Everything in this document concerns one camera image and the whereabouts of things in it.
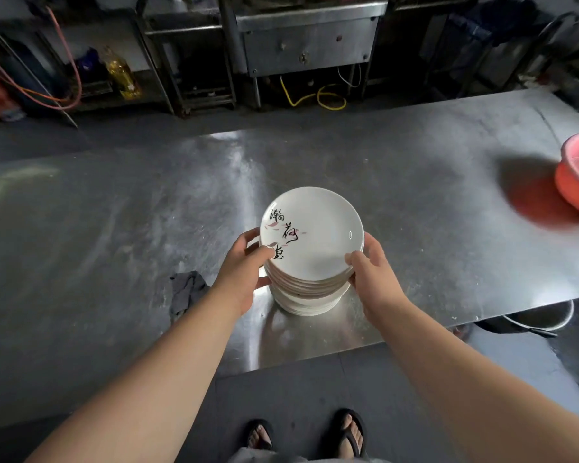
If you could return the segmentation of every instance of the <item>black flip-flop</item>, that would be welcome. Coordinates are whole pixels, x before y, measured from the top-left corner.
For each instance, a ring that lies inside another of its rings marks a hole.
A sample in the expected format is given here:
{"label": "black flip-flop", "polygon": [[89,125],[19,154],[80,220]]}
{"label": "black flip-flop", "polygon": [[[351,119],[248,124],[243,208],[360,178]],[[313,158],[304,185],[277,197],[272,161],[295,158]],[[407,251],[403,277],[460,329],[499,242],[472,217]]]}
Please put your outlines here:
{"label": "black flip-flop", "polygon": [[[349,428],[343,429],[343,422],[345,421],[345,417],[347,416],[347,414],[349,414],[352,417],[352,421],[356,423],[356,426],[358,426],[358,430],[361,432],[361,435],[363,436],[363,447],[360,450],[358,450],[358,443],[356,442],[356,439],[352,435],[352,431]],[[354,451],[354,458],[365,457],[365,455],[367,454],[366,452],[367,429],[365,428],[363,418],[361,418],[361,416],[357,412],[355,412],[352,409],[340,409],[335,413],[335,416],[333,417],[330,430],[331,435],[333,436],[336,435],[336,438],[334,438],[332,442],[335,449],[334,451],[336,452],[336,454],[334,454],[335,456],[339,452],[341,442],[347,439],[349,444],[352,446],[352,450]]]}
{"label": "black flip-flop", "polygon": [[[270,441],[272,442],[274,440],[274,438],[272,436],[273,432],[272,432],[272,426],[270,425],[270,422],[268,422],[265,419],[254,419],[247,424],[247,427],[245,429],[245,435],[243,438],[243,443],[244,443],[245,447],[249,446],[249,436],[253,433],[253,431],[255,431],[255,429],[259,425],[261,425],[264,428],[264,430],[266,431],[266,434],[268,434],[268,437],[270,438]],[[271,443],[268,443],[264,439],[261,438],[259,440],[259,446],[257,447],[257,450],[274,451],[274,447],[272,446]]]}

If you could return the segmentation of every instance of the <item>gray cloth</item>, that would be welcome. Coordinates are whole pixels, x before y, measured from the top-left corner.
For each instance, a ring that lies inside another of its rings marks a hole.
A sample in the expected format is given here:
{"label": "gray cloth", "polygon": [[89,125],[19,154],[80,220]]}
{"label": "gray cloth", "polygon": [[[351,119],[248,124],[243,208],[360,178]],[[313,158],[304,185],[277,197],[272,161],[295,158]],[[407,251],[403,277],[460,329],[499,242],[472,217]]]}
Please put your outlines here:
{"label": "gray cloth", "polygon": [[188,273],[176,273],[171,280],[170,317],[171,322],[177,319],[190,308],[193,307],[210,289],[206,281],[196,271]]}
{"label": "gray cloth", "polygon": [[333,458],[329,460],[306,460],[299,456],[287,456],[281,455],[280,453],[270,452],[267,450],[256,450],[253,448],[241,448],[238,450],[228,463],[342,463],[350,461],[368,461],[369,463],[390,463],[386,460],[378,460],[373,458],[368,459],[353,459],[353,460],[340,460],[338,458]]}

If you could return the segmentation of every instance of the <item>orange hose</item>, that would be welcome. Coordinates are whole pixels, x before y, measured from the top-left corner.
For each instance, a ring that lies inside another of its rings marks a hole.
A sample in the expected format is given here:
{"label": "orange hose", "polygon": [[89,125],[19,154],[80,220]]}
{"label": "orange hose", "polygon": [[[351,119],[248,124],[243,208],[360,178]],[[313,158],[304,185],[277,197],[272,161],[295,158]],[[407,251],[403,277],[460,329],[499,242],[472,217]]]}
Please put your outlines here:
{"label": "orange hose", "polygon": [[77,70],[77,65],[75,64],[75,60],[73,60],[73,55],[71,54],[71,51],[69,50],[69,45],[67,44],[67,40],[64,38],[64,34],[62,33],[62,30],[60,28],[60,25],[58,24],[58,21],[56,20],[54,12],[48,6],[47,6],[47,11],[49,12],[49,15],[51,16],[52,21],[54,22],[54,27],[56,29],[56,33],[58,34],[58,37],[60,38],[62,45],[64,46],[65,50],[67,51],[67,56],[69,57],[69,62],[71,63],[71,66],[73,67],[73,71],[75,72],[75,79],[77,80],[78,90],[77,90],[77,95],[76,95],[75,99],[73,100],[73,103],[69,104],[69,105],[65,105],[62,107],[60,105],[45,104],[44,102],[41,102],[40,100],[35,99],[27,91],[32,92],[34,94],[37,94],[41,97],[45,97],[46,99],[54,100],[56,102],[66,102],[67,100],[69,100],[69,99],[60,99],[58,97],[52,97],[51,95],[44,95],[44,94],[41,94],[40,92],[31,91],[30,89],[25,89],[22,86],[18,85],[13,80],[12,77],[8,76],[8,73],[6,71],[4,71],[4,69],[2,69],[1,66],[0,66],[0,73],[1,73],[2,77],[0,76],[0,79],[2,79],[4,81],[5,80],[4,78],[6,78],[7,83],[9,83],[10,85],[13,85],[17,90],[19,90],[19,92],[21,92],[23,95],[25,95],[28,99],[32,100],[33,102],[36,102],[39,105],[42,105],[43,107],[51,108],[53,110],[69,110],[69,109],[76,107],[79,104],[79,101],[81,100],[81,93],[83,92],[83,86],[81,84],[81,78],[79,77],[79,71]]}

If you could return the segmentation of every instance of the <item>pants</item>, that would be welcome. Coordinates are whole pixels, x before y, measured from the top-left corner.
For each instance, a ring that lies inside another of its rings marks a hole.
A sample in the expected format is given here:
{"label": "pants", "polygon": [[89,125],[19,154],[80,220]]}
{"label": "pants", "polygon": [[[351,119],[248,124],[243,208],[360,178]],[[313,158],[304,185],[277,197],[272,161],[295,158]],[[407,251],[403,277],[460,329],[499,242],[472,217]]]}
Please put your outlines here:
{"label": "pants", "polygon": [[[271,452],[268,450],[256,450],[252,448],[241,448],[238,450],[228,463],[302,463],[311,461],[313,463],[340,463],[344,461],[352,460],[340,460],[337,458],[328,460],[306,460],[300,456],[288,456],[281,455],[276,452]],[[354,461],[368,461],[369,463],[390,463],[384,460],[378,459],[354,459]]]}

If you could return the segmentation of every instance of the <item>forearm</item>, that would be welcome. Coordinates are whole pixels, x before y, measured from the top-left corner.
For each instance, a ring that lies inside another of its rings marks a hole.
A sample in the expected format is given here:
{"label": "forearm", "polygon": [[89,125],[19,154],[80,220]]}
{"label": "forearm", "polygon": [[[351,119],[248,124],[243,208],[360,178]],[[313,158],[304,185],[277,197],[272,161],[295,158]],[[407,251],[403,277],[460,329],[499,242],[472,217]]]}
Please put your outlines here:
{"label": "forearm", "polygon": [[408,302],[380,324],[394,357],[473,461],[579,463],[579,418]]}
{"label": "forearm", "polygon": [[211,290],[28,461],[173,462],[238,318],[227,303]]}

